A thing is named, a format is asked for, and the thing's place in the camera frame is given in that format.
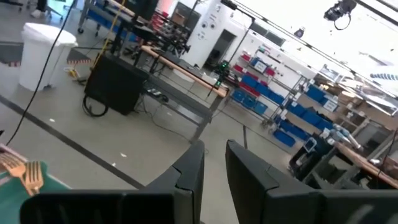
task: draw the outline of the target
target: white container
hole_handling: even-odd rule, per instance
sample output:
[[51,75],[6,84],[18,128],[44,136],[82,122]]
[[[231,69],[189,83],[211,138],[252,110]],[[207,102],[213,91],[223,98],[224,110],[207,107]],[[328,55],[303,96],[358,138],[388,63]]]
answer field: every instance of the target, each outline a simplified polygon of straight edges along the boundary
[[[57,27],[29,22],[25,23],[24,30],[22,31],[24,51],[22,53],[19,75],[20,85],[31,91],[36,89],[51,46],[59,32],[60,29]],[[42,81],[40,82],[39,91],[43,90],[47,85],[56,85],[59,76],[63,74],[63,68],[66,67],[70,49],[76,46],[76,37],[63,30],[47,63]]]

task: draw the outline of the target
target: fork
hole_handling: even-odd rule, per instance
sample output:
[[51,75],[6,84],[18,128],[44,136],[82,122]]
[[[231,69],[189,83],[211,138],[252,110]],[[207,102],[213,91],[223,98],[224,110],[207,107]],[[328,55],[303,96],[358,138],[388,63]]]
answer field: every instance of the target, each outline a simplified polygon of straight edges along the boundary
[[0,163],[8,170],[11,176],[18,177],[29,196],[33,196],[31,189],[26,186],[23,178],[26,171],[25,164],[14,155],[6,152],[0,154]]
[[26,163],[25,184],[27,188],[34,189],[37,194],[43,187],[43,174],[39,161]]

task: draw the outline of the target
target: yellow cable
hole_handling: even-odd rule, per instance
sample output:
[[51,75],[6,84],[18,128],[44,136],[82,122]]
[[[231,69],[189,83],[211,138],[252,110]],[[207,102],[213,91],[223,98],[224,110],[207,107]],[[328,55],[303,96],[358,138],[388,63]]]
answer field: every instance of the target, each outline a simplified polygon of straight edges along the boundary
[[[121,6],[118,7],[118,8],[119,8],[118,13],[116,13],[116,15],[115,15],[115,17],[114,17],[114,19],[113,19],[111,28],[109,29],[111,32],[113,32],[113,27],[114,27],[114,25],[116,24],[116,21],[118,20],[118,17],[119,17],[120,14],[122,13],[122,9],[125,8],[125,7],[124,7],[124,3],[125,3],[125,2],[126,2],[126,0],[123,0]],[[106,48],[106,46],[108,45],[108,42],[109,42],[109,33],[110,33],[110,32],[108,32],[108,34],[107,34],[107,36],[106,36],[106,40],[105,40],[104,46],[102,47],[101,51],[99,52],[99,55],[95,58],[95,61],[94,61],[94,64],[93,64],[92,69],[94,69],[95,66],[97,65],[98,60],[100,59],[100,56],[104,54],[105,48]]]

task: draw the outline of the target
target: concrete floor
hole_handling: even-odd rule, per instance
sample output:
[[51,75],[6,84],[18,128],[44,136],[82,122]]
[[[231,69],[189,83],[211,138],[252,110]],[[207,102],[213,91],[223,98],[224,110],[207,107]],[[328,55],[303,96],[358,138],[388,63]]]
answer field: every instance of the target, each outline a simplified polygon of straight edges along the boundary
[[[73,11],[67,21],[66,30],[72,34],[77,33],[79,16],[78,11]],[[35,20],[29,17],[27,11],[18,14],[16,7],[0,4],[0,40],[22,41],[21,30],[27,21],[59,26],[57,16],[53,16],[51,21]],[[94,37],[94,30],[95,23],[87,21],[85,33],[76,34],[80,46],[92,46],[100,42],[100,37]],[[101,30],[99,36],[103,37],[107,32]],[[95,54],[96,52],[90,52],[89,55],[93,57]],[[76,68],[82,75],[88,73],[87,65],[78,65]],[[62,70],[56,71],[54,75],[59,75],[62,83],[56,88],[39,92],[30,107],[30,114],[108,164],[115,164],[118,170],[142,185],[163,173],[189,147],[185,138],[157,127],[144,113],[122,116],[110,111],[102,118],[88,117],[81,109],[83,87],[73,83]],[[18,68],[0,65],[0,95],[25,108],[32,92],[18,85],[18,76]],[[175,75],[170,74],[165,79],[185,92],[184,88],[191,88],[191,84]],[[191,92],[189,95],[208,103],[205,100],[207,90],[204,88],[194,86]],[[148,97],[145,98],[145,103],[151,112],[158,107],[158,103]],[[260,121],[242,108],[236,105],[221,105],[220,108],[223,111],[213,119],[200,137],[208,149],[201,220],[205,223],[234,224],[238,220],[226,177],[226,141],[235,139],[243,145],[245,126],[248,149],[286,173],[292,150],[273,140],[261,128]],[[18,113],[0,103],[0,129],[6,130],[0,142],[6,142],[11,137],[19,118]],[[190,138],[196,128],[167,108],[159,109],[154,120],[186,138]],[[74,189],[134,188],[28,119],[24,120],[10,146],[29,159],[45,161],[52,175]]]

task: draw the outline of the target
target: black speaker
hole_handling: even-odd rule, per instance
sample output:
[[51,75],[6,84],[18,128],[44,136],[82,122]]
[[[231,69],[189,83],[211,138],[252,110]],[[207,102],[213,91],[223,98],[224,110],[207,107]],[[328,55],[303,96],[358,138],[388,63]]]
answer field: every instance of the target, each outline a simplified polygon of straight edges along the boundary
[[91,71],[86,96],[127,115],[134,107],[149,74],[111,54],[103,54]]

